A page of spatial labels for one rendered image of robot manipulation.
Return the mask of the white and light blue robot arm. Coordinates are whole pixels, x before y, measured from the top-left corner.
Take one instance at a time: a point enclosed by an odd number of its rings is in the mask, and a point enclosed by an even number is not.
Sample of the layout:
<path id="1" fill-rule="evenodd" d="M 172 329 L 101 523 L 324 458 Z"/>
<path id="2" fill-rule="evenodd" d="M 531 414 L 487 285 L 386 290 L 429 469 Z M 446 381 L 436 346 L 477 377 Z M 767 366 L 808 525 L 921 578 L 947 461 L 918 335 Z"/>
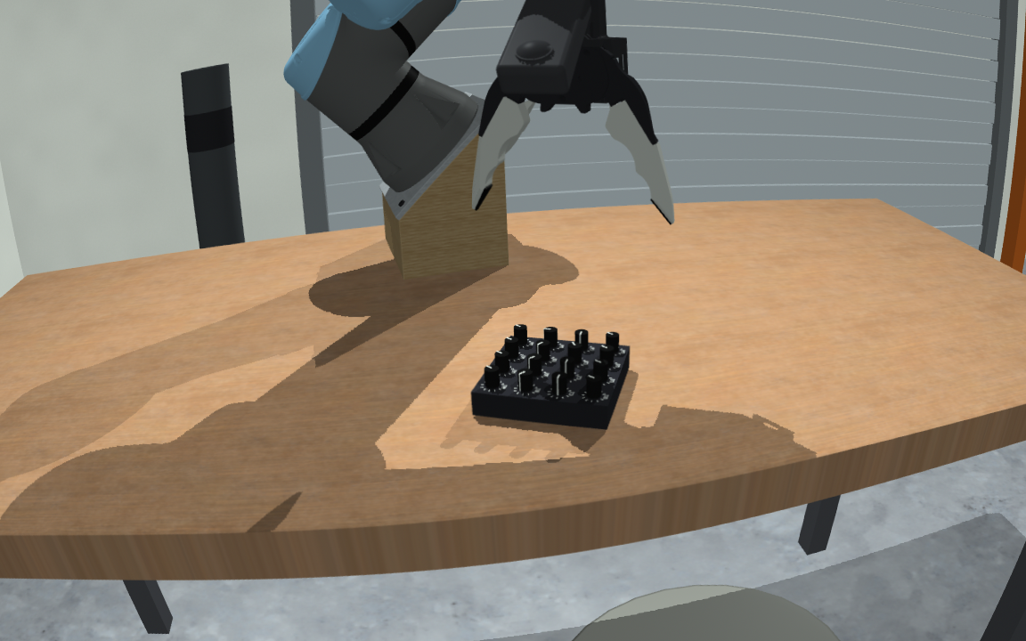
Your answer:
<path id="1" fill-rule="evenodd" d="M 451 153 L 479 110 L 408 62 L 461 0 L 329 1 L 282 75 L 402 193 Z M 590 0 L 525 0 L 496 68 L 502 92 L 567 93 L 590 13 Z"/>

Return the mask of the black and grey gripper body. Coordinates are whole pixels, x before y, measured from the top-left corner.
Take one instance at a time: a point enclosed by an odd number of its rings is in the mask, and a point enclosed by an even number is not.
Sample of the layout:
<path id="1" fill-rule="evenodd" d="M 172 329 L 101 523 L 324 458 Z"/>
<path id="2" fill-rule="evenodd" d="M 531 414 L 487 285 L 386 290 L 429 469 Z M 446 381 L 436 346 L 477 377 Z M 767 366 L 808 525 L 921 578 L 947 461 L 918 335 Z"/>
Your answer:
<path id="1" fill-rule="evenodd" d="M 590 0 L 590 19 L 581 53 L 575 63 L 569 91 L 566 94 L 522 94 L 526 99 L 541 104 L 541 112 L 549 112 L 555 104 L 571 104 L 579 112 L 587 113 L 591 104 L 609 104 L 604 94 L 609 86 L 607 61 L 618 58 L 628 74 L 627 37 L 610 39 L 607 35 L 606 0 Z"/>

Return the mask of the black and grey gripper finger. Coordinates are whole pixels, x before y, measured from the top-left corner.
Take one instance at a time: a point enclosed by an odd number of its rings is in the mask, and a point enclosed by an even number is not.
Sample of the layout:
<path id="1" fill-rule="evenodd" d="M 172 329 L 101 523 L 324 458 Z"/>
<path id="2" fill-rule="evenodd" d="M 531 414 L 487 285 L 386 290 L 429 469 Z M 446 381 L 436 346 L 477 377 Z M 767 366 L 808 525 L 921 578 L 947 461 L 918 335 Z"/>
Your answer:
<path id="1" fill-rule="evenodd" d="M 512 149 L 518 136 L 530 123 L 529 114 L 534 104 L 536 102 L 525 101 L 522 94 L 503 93 L 500 80 L 498 77 L 495 78 L 484 99 L 479 127 L 479 145 L 477 145 L 472 187 L 474 210 L 477 211 L 482 200 L 487 198 L 492 188 L 495 169 L 505 161 L 505 154 Z"/>
<path id="2" fill-rule="evenodd" d="M 604 94 L 610 107 L 606 121 L 607 131 L 615 141 L 623 143 L 630 150 L 636 172 L 650 187 L 653 206 L 658 208 L 666 222 L 673 224 L 671 183 L 660 143 L 653 133 L 647 97 L 636 78 L 628 76 L 616 58 L 607 61 L 606 66 L 609 86 Z"/>

